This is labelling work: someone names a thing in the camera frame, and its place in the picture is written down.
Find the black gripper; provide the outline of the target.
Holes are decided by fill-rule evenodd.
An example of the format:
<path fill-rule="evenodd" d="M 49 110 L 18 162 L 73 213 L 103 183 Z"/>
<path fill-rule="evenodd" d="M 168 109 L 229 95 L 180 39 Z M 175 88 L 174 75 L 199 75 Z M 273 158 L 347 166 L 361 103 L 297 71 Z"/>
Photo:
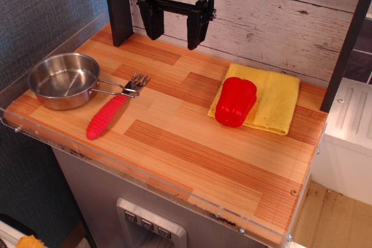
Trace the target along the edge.
<path fill-rule="evenodd" d="M 214 20 L 216 10 L 214 0 L 138 0 L 138 6 L 147 36 L 151 40 L 164 34 L 164 11 L 188 15 L 187 18 L 188 49 L 195 49 L 205 40 L 209 20 Z"/>

